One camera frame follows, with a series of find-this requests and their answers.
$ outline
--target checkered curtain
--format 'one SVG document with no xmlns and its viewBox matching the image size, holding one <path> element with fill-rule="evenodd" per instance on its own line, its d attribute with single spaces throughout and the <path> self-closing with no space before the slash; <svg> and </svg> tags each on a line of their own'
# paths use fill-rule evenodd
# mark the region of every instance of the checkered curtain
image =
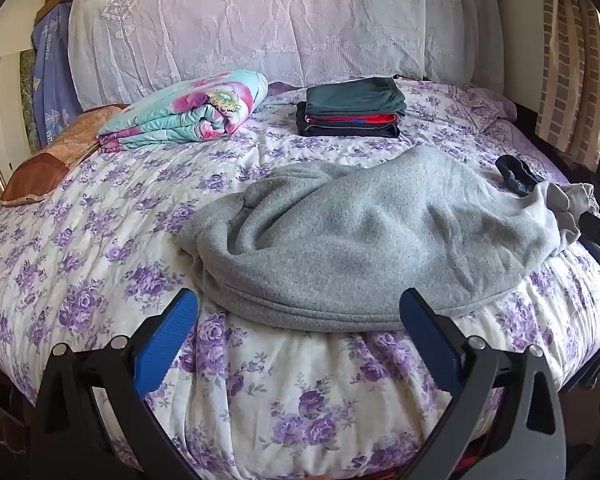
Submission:
<svg viewBox="0 0 600 480">
<path fill-rule="evenodd" d="M 590 0 L 542 0 L 544 73 L 536 134 L 567 160 L 600 160 L 600 15 Z"/>
</svg>

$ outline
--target folded black garment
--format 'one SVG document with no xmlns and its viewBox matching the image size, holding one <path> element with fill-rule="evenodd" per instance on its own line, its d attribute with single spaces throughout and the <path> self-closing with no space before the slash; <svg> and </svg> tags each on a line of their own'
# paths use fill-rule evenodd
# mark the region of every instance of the folded black garment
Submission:
<svg viewBox="0 0 600 480">
<path fill-rule="evenodd" d="M 311 121 L 306 120 L 306 102 L 298 103 L 296 112 L 298 134 L 303 137 L 389 137 L 400 135 L 398 121 L 385 124 L 367 124 L 357 121 Z"/>
<path fill-rule="evenodd" d="M 306 91 L 306 114 L 312 118 L 376 114 L 404 115 L 404 94 L 390 77 L 314 86 Z"/>
</svg>

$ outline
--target bed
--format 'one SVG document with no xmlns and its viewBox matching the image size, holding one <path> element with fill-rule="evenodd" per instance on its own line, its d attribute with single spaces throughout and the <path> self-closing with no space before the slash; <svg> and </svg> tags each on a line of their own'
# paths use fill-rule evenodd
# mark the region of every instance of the bed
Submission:
<svg viewBox="0 0 600 480">
<path fill-rule="evenodd" d="M 68 54 L 83 108 L 136 101 L 177 80 L 212 75 L 222 60 L 223 70 L 260 70 L 282 85 L 272 86 L 277 90 L 230 137 L 95 153 L 46 201 L 0 208 L 0 370 L 31 403 L 53 345 L 104 346 L 161 312 L 180 288 L 195 288 L 190 257 L 174 236 L 205 203 L 275 167 L 315 160 L 369 167 L 429 144 L 503 190 L 494 163 L 504 153 L 567 182 L 513 126 L 516 107 L 498 96 L 497 0 L 427 0 L 426 8 L 424 0 L 397 0 L 411 16 L 426 14 L 429 25 L 408 28 L 404 41 L 387 36 L 400 16 L 382 30 L 351 29 L 374 43 L 345 38 L 345 27 L 333 30 L 340 19 L 382 9 L 370 0 L 336 1 L 335 17 L 325 21 L 329 34 L 307 40 L 296 28 L 295 49 L 278 52 L 292 40 L 261 48 L 249 43 L 253 31 L 258 41 L 279 41 L 277 34 L 291 34 L 285 27 L 296 24 L 292 11 L 299 4 L 320 9 L 321 0 L 275 0 L 275 6 L 271 0 L 74 0 Z M 264 20 L 277 28 L 247 30 L 259 23 L 257 6 L 286 14 Z M 200 30 L 228 36 L 213 41 L 213 34 L 197 36 Z M 196 49 L 192 38 L 201 38 Z M 299 137 L 295 104 L 305 90 L 276 94 L 281 86 L 393 73 L 438 81 L 397 81 L 408 104 L 398 139 Z M 225 313 L 202 295 L 200 305 L 198 325 L 146 403 L 204 478 L 381 472 L 415 455 L 449 402 L 404 332 L 295 332 Z M 576 243 L 504 300 L 454 321 L 494 348 L 539 345 L 555 383 L 565 384 L 600 348 L 600 266 Z M 106 396 L 97 391 L 96 397 L 119 457 L 137 465 Z M 497 402 L 494 396 L 476 437 L 489 427 Z"/>
</svg>

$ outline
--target brown fabric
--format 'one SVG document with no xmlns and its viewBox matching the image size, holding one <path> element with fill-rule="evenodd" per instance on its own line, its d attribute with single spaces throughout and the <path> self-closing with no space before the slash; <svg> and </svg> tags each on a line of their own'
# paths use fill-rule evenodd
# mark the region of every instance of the brown fabric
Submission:
<svg viewBox="0 0 600 480">
<path fill-rule="evenodd" d="M 591 0 L 542 0 L 544 72 L 536 135 L 595 171 L 600 160 L 600 15 Z"/>
<path fill-rule="evenodd" d="M 15 207 L 48 197 L 75 166 L 98 149 L 98 130 L 124 108 L 109 105 L 80 115 L 54 142 L 19 165 L 0 197 L 2 205 Z"/>
</svg>

